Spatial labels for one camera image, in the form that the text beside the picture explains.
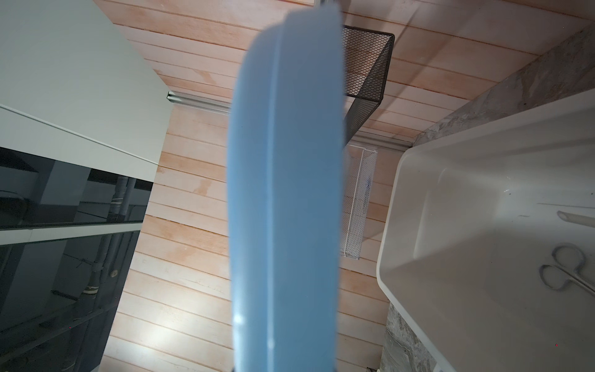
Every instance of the marble surface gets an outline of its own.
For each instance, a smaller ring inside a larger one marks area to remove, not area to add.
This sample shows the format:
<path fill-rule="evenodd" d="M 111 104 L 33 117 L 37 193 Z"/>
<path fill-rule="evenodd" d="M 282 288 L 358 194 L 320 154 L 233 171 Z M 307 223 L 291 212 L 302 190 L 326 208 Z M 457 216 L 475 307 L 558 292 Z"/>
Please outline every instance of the marble surface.
<path fill-rule="evenodd" d="M 421 133 L 414 146 L 595 88 L 595 23 Z"/>
<path fill-rule="evenodd" d="M 595 23 L 421 133 L 414 146 L 595 88 Z M 436 361 L 391 304 L 379 372 L 432 372 Z"/>

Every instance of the white sink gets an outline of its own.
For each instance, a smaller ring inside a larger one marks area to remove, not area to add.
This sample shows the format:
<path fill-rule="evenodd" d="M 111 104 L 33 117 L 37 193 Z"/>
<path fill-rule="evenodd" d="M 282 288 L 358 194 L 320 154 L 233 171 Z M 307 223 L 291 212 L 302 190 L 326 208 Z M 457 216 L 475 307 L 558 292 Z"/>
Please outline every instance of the white sink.
<path fill-rule="evenodd" d="M 595 90 L 414 147 L 378 284 L 444 372 L 595 371 L 595 296 L 538 272 L 571 243 L 595 282 L 595 227 L 557 215 L 595 217 L 594 193 Z"/>

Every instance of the wooden floor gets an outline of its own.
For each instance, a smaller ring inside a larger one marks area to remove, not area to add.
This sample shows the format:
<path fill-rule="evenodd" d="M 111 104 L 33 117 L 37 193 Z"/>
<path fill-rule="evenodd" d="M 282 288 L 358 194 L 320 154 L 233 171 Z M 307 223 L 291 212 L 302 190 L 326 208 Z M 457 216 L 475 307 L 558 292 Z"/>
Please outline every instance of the wooden floor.
<path fill-rule="evenodd" d="M 227 116 L 174 107 L 103 371 L 233 368 L 226 138 Z M 340 372 L 380 362 L 389 303 L 375 266 L 400 156 L 379 150 L 362 258 L 340 261 Z"/>
<path fill-rule="evenodd" d="M 412 142 L 590 23 L 567 14 L 593 16 L 590 0 L 515 1 L 536 7 L 501 0 L 341 1 L 348 5 L 345 24 L 396 36 L 384 100 L 361 131 Z M 170 89 L 230 101 L 254 37 L 314 0 L 95 3 Z"/>

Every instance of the white wire basket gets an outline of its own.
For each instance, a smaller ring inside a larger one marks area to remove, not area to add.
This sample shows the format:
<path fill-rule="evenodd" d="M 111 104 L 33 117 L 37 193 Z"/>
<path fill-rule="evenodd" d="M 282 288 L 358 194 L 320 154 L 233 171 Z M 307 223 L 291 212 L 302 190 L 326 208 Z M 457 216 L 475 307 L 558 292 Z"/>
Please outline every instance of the white wire basket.
<path fill-rule="evenodd" d="M 359 259 L 378 152 L 356 145 L 343 151 L 345 198 L 341 226 L 341 256 Z"/>

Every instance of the wire rack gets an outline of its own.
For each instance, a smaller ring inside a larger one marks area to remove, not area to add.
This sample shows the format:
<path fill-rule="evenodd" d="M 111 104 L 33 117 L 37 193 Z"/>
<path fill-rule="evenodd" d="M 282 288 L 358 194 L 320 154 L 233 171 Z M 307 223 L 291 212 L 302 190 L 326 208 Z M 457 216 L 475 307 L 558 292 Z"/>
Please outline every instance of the wire rack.
<path fill-rule="evenodd" d="M 341 226 L 342 256 L 359 259 L 378 152 L 348 145 L 343 151 L 345 198 Z"/>
<path fill-rule="evenodd" d="M 345 143 L 382 102 L 393 45 L 391 33 L 343 26 L 345 95 L 354 97 L 345 115 Z"/>

